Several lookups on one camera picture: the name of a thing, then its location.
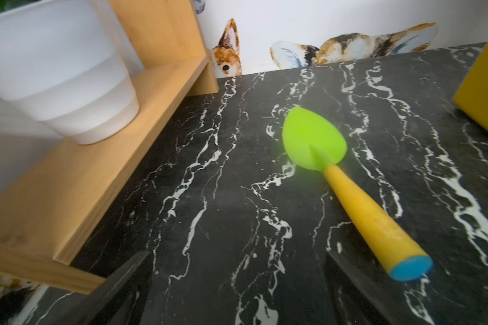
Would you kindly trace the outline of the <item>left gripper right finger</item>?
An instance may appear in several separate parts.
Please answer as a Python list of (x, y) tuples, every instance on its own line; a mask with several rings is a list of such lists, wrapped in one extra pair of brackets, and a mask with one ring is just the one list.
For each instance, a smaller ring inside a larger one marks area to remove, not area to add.
[(347, 259), (328, 253), (324, 273), (337, 324), (399, 323), (393, 299)]

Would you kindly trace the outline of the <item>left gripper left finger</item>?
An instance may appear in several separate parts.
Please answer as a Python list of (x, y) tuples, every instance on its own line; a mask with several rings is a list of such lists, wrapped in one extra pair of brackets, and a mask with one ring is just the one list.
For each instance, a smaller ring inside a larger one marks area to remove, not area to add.
[(54, 324), (139, 324), (151, 276), (150, 253), (138, 252)]

